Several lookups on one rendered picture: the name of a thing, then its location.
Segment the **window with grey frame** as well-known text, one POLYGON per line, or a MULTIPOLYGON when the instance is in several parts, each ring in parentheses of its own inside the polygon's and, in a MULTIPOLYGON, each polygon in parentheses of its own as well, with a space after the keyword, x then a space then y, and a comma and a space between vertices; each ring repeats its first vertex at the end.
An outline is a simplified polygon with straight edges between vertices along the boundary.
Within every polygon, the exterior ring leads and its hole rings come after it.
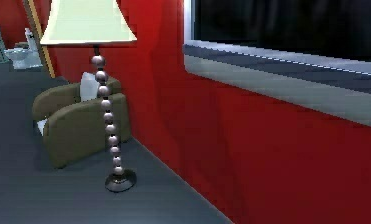
POLYGON ((187 72, 371 127, 371 0, 184 0, 187 72))

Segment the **floor lamp with cream shade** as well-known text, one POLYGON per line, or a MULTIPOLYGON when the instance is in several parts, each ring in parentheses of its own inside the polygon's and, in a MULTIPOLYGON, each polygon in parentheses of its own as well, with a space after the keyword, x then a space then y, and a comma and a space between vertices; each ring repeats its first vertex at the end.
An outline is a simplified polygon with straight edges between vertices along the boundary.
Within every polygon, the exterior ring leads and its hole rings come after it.
POLYGON ((112 154, 113 169, 105 181, 105 188, 113 193, 124 192, 137 182, 136 173, 122 167, 120 136, 114 121, 109 75, 104 71, 105 58, 99 46, 112 43, 130 43, 137 38, 125 20, 117 0, 52 0, 41 45, 90 44, 94 49, 91 63, 96 67, 95 79, 104 111, 103 119, 107 142, 112 154))

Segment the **white cushion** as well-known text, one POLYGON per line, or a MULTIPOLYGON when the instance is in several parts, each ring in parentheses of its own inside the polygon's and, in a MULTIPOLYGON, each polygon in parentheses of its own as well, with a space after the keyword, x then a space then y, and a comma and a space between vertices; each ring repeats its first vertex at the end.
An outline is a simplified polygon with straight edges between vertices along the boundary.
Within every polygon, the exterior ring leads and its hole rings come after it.
POLYGON ((100 83, 96 81, 95 75, 84 72, 80 81, 80 98, 81 101, 88 101, 97 98, 97 92, 100 83))

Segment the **white toilet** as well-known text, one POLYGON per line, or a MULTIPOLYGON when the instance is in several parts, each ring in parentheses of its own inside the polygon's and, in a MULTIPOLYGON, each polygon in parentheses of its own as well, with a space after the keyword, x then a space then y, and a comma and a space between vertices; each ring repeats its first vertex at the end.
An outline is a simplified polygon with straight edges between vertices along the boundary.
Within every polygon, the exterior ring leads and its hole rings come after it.
POLYGON ((6 49, 4 54, 12 61, 16 70, 42 67, 38 47, 33 33, 29 28, 25 29, 26 47, 14 47, 6 49))

